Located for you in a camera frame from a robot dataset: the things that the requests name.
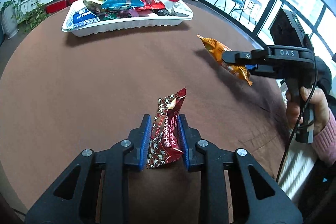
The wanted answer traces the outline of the pink sleeve forearm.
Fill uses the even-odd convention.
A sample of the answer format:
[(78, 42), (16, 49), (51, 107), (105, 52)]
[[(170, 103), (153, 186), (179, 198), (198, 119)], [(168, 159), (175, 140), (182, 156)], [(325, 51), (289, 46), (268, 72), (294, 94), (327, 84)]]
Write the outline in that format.
[(328, 166), (335, 163), (336, 149), (335, 149), (335, 117), (331, 110), (329, 110), (330, 118), (323, 130), (314, 137), (312, 147), (318, 158)]

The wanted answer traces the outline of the right hand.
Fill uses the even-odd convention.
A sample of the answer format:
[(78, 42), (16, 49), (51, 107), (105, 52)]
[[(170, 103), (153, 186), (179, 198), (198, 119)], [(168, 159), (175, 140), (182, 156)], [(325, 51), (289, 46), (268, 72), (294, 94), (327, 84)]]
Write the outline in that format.
[[(288, 100), (286, 117), (288, 119), (289, 127), (294, 129), (294, 125), (298, 120), (301, 109), (299, 103), (294, 102), (294, 99), (291, 98), (291, 93), (289, 91), (286, 92), (286, 98)], [(315, 89), (310, 99), (310, 103), (314, 106), (315, 112), (314, 135), (318, 135), (322, 132), (332, 132), (333, 124), (330, 121), (330, 110), (324, 92), (321, 89)]]

